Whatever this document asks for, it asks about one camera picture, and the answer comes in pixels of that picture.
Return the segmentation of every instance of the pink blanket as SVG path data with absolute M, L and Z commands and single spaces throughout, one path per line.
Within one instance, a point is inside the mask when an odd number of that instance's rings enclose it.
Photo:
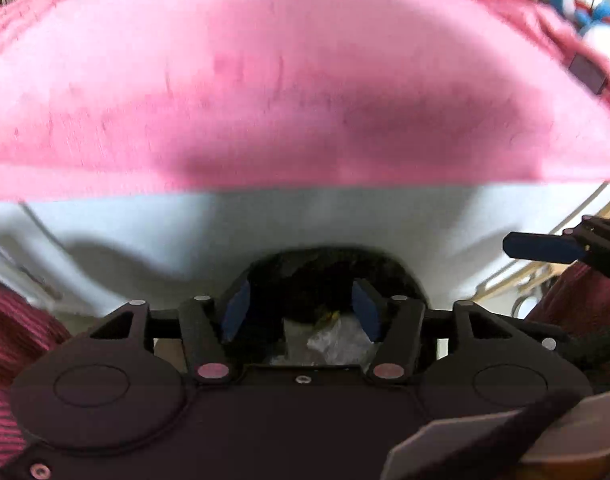
M 573 34 L 520 0 L 18 0 L 0 199 L 610 179 Z

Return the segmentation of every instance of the striped fabric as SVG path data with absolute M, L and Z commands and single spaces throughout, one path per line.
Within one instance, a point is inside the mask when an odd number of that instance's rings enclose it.
M 0 285 L 0 466 L 25 446 L 9 408 L 8 387 L 25 366 L 68 338 L 53 317 Z

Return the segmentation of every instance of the pink bedsheet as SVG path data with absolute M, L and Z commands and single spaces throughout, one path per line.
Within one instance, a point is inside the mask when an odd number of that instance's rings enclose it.
M 18 0 L 0 199 L 610 179 L 572 37 L 517 0 Z

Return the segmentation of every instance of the screw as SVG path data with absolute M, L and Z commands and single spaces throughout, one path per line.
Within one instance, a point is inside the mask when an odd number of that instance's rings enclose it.
M 379 379 L 398 379 L 405 375 L 405 369 L 394 363 L 382 363 L 374 367 L 373 374 Z
M 556 340 L 554 338 L 552 338 L 552 337 L 546 337 L 546 338 L 543 339 L 542 345 L 547 350 L 555 350 L 556 349 Z
M 36 480 L 49 480 L 51 478 L 51 470 L 44 464 L 32 465 L 29 472 Z
M 222 379 L 229 375 L 229 367 L 223 363 L 207 363 L 198 367 L 196 373 L 203 379 Z

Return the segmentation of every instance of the black strap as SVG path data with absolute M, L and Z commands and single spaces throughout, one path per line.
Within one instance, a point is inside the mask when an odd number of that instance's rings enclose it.
M 540 435 L 581 399 L 576 392 L 553 392 L 469 447 L 405 480 L 496 480 L 517 465 Z

